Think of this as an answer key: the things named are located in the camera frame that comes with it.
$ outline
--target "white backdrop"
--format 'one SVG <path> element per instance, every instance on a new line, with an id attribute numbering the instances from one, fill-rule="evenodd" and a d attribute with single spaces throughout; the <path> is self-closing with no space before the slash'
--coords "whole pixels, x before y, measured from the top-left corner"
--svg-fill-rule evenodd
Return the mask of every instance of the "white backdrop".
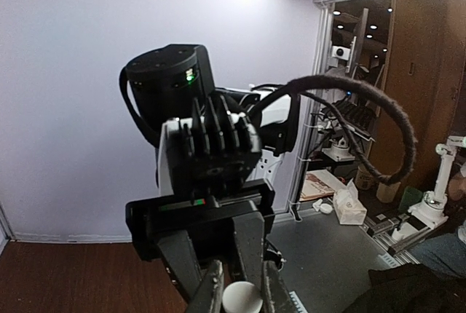
<path id="1" fill-rule="evenodd" d="M 51 240 L 127 237 L 126 202 L 157 193 L 154 150 L 117 84 L 131 58 L 199 43 L 217 86 L 286 82 L 312 70 L 320 13 L 312 0 L 0 0 L 0 11 L 0 200 L 18 238 Z M 294 162 L 278 173 L 277 210 Z"/>

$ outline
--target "person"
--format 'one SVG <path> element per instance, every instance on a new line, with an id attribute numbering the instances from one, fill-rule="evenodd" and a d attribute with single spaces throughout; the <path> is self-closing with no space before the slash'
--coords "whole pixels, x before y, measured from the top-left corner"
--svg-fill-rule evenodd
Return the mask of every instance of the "person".
<path id="1" fill-rule="evenodd" d="M 466 197 L 466 163 L 448 185 L 448 197 Z M 441 279 L 466 278 L 466 221 L 454 234 L 427 239 L 411 249 L 411 254 Z"/>

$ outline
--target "white tissue box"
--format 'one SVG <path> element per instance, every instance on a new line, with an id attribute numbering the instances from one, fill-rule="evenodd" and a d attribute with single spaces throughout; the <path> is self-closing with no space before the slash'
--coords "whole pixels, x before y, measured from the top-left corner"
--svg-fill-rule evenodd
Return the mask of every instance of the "white tissue box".
<path id="1" fill-rule="evenodd" d="M 333 208 L 340 224 L 360 226 L 366 218 L 367 209 L 359 201 L 358 190 L 352 180 L 334 194 Z"/>

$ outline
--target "robotic arm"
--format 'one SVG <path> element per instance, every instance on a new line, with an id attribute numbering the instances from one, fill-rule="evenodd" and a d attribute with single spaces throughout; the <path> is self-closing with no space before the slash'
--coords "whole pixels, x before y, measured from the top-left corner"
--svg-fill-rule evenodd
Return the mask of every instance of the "robotic arm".
<path id="1" fill-rule="evenodd" d="M 443 224 L 448 217 L 443 214 L 446 202 L 446 189 L 449 184 L 451 166 L 453 165 L 458 148 L 466 148 L 466 137 L 450 136 L 446 144 L 439 143 L 435 151 L 441 156 L 435 189 L 427 191 L 422 201 L 409 208 L 410 214 L 422 221 L 430 229 Z"/>
<path id="2" fill-rule="evenodd" d="M 261 85 L 250 91 L 217 89 L 231 95 L 245 110 L 254 107 L 277 90 L 276 85 Z M 264 178 L 272 185 L 285 154 L 293 150 L 299 128 L 300 97 L 283 96 L 265 108 L 254 124 L 262 142 L 262 157 L 249 175 L 248 181 Z"/>
<path id="3" fill-rule="evenodd" d="M 128 82 L 140 115 L 127 94 Z M 119 86 L 138 129 L 159 149 L 159 182 L 169 181 L 173 190 L 172 195 L 129 202 L 126 223 L 140 258 L 163 260 L 172 283 L 189 303 L 187 312 L 220 310 L 223 265 L 212 258 L 228 263 L 233 281 L 252 282 L 261 291 L 264 312 L 293 312 L 278 274 L 280 264 L 267 256 L 275 192 L 268 180 L 247 179 L 265 151 L 279 156 L 293 149 L 299 115 L 290 120 L 290 114 L 296 113 L 293 108 L 299 107 L 301 95 L 328 106 L 349 141 L 357 145 L 339 110 L 307 90 L 360 93 L 395 120 L 406 145 L 395 174 L 382 175 L 355 149 L 379 181 L 396 183 L 413 167 L 415 139 L 406 114 L 383 92 L 355 80 L 305 76 L 261 95 L 246 111 L 216 92 L 205 47 L 172 44 L 131 60 L 120 74 Z M 264 110 L 284 96 L 291 99 L 289 123 L 282 121 L 285 115 L 273 114 L 272 122 L 254 124 L 260 114 L 267 118 Z M 263 146 L 261 141 L 267 138 L 261 129 L 273 124 L 276 140 Z M 207 267 L 202 278 L 201 268 Z"/>

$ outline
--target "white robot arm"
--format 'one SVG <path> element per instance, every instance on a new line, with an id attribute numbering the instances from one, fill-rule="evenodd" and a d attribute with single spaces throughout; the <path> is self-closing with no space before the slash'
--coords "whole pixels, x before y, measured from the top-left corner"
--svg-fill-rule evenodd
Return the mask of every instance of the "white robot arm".
<path id="1" fill-rule="evenodd" d="M 451 166 L 453 165 L 458 148 L 466 148 L 466 137 L 450 136 L 446 144 L 438 144 L 435 151 L 441 156 L 434 191 L 427 191 L 422 201 L 409 208 L 410 214 L 416 216 L 429 228 L 434 229 L 444 223 L 448 217 L 443 214 L 447 202 L 446 189 L 449 183 Z"/>
<path id="2" fill-rule="evenodd" d="M 257 92 L 261 96 L 262 100 L 274 91 L 275 89 L 265 88 L 261 90 L 254 90 L 253 92 Z M 262 111 L 261 127 L 268 124 L 281 123 L 287 120 L 290 113 L 290 104 L 291 97 L 283 96 L 265 108 Z"/>

